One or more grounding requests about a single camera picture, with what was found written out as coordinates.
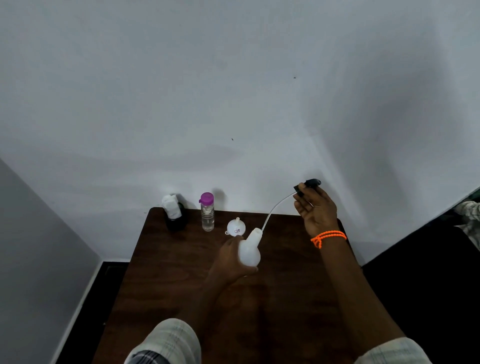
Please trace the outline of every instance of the fabric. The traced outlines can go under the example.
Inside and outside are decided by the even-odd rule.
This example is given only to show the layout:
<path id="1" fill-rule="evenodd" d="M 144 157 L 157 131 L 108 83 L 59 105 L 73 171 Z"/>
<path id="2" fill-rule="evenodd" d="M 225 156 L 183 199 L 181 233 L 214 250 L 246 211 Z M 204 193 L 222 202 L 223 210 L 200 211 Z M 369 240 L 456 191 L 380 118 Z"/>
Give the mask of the fabric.
<path id="1" fill-rule="evenodd" d="M 454 207 L 454 211 L 466 219 L 465 225 L 458 225 L 472 243 L 480 250 L 480 204 L 464 201 Z"/>
<path id="2" fill-rule="evenodd" d="M 398 338 L 377 346 L 355 361 L 355 364 L 427 364 L 430 360 L 412 339 Z"/>
<path id="3" fill-rule="evenodd" d="M 193 329 L 176 318 L 160 322 L 147 338 L 129 354 L 125 364 L 200 364 L 200 342 Z M 371 349 L 355 364 L 431 363 L 413 340 L 399 338 Z"/>
<path id="4" fill-rule="evenodd" d="M 169 318 L 160 322 L 145 340 L 133 349 L 125 364 L 199 364 L 202 350 L 195 331 L 182 320 Z"/>

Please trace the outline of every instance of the transparent bottle with purple lid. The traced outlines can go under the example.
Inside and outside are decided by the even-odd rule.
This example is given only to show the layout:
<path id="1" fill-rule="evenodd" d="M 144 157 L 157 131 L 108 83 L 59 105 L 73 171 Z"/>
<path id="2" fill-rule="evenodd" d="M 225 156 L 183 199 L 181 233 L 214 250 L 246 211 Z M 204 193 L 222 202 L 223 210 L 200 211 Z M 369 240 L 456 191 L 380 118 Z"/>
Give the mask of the transparent bottle with purple lid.
<path id="1" fill-rule="evenodd" d="M 200 210 L 202 212 L 202 228 L 212 231 L 215 223 L 215 211 L 213 208 L 213 194 L 205 192 L 200 196 Z"/>

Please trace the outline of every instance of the black container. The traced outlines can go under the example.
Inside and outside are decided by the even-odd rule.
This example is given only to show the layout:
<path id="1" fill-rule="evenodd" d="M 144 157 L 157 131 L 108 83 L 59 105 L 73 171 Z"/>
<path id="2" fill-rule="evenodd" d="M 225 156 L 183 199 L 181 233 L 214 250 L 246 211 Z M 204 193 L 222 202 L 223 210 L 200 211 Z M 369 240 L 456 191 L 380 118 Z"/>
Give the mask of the black container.
<path id="1" fill-rule="evenodd" d="M 167 229 L 170 231 L 180 231 L 185 228 L 187 225 L 187 214 L 183 205 L 179 202 L 181 216 L 175 219 L 169 219 L 165 210 L 163 210 L 163 217 L 165 218 L 165 223 L 167 224 Z"/>

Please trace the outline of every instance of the table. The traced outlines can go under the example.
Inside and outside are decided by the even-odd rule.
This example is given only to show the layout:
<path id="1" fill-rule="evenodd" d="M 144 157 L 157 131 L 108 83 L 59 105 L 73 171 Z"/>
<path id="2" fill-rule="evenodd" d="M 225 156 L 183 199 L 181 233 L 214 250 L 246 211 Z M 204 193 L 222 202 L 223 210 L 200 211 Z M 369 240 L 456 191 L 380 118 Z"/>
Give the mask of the table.
<path id="1" fill-rule="evenodd" d="M 187 213 L 185 230 L 169 232 L 163 209 L 149 211 L 94 364 L 123 363 L 160 321 L 179 311 L 228 238 L 230 220 L 245 222 L 246 238 L 266 218 L 217 211 L 214 230 L 205 232 L 200 211 Z M 352 363 L 335 292 L 301 217 L 272 215 L 259 249 L 259 272 L 227 288 L 210 314 L 203 363 Z"/>

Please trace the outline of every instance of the orange thread wristband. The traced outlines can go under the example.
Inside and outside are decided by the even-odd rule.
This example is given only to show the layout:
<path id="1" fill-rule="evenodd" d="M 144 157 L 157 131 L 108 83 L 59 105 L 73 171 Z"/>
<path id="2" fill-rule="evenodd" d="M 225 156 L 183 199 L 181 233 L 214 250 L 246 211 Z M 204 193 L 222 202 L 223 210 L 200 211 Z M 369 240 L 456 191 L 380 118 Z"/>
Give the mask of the orange thread wristband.
<path id="1" fill-rule="evenodd" d="M 310 240 L 312 241 L 313 245 L 315 245 L 315 248 L 321 249 L 322 240 L 326 238 L 331 238 L 334 236 L 344 238 L 345 240 L 347 239 L 347 236 L 343 232 L 338 230 L 330 230 L 330 231 L 322 232 L 321 234 L 318 234 L 317 236 L 315 236 L 313 239 L 310 239 Z"/>

